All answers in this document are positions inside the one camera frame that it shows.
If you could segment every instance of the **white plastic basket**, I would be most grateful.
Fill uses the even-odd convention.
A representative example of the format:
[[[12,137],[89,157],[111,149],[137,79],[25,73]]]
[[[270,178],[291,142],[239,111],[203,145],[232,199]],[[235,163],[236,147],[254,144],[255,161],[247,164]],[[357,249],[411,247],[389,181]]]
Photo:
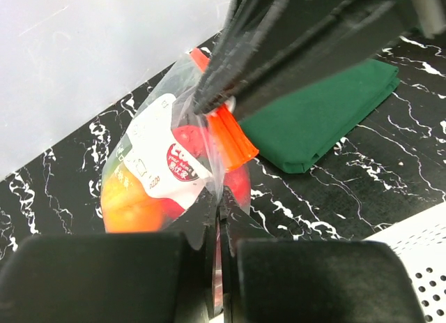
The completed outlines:
[[[446,322],[446,203],[366,240],[386,243],[399,256],[427,322]]]

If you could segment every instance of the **plastic bag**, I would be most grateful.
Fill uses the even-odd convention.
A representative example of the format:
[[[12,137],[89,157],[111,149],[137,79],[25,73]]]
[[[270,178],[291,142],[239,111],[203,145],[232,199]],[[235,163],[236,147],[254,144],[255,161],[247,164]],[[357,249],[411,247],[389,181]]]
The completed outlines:
[[[111,153],[102,171],[101,207],[107,232],[163,230],[204,190],[220,198],[223,185],[249,213],[247,166],[228,172],[224,147],[211,133],[208,117],[192,112],[194,88],[207,60],[198,49],[182,56],[138,109]],[[216,261],[218,308],[222,305],[218,253]]]

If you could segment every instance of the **orange bag seal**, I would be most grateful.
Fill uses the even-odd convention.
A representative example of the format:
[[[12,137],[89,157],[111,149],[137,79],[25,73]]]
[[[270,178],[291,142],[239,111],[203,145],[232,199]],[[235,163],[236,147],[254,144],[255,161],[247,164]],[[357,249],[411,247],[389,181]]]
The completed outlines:
[[[197,48],[190,52],[190,56],[201,72],[204,72],[209,58]],[[259,154],[259,150],[246,137],[226,104],[207,115],[207,119],[227,172],[236,170]]]

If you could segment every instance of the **marble surface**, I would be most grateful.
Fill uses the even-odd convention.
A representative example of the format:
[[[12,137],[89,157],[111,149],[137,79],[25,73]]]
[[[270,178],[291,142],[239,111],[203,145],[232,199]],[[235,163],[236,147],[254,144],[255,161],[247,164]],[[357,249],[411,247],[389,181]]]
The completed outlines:
[[[253,217],[275,236],[363,239],[446,201],[441,46],[411,36],[382,50],[378,59],[400,68],[401,85],[309,173],[284,174],[253,160]],[[30,235],[104,232],[102,166],[163,74],[0,182],[0,265]]]

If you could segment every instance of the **white wall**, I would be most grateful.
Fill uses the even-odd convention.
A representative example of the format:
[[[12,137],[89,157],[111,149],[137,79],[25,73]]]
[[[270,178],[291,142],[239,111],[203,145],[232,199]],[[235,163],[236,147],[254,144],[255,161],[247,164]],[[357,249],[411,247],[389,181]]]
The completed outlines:
[[[0,179],[223,25],[229,0],[0,0]]]

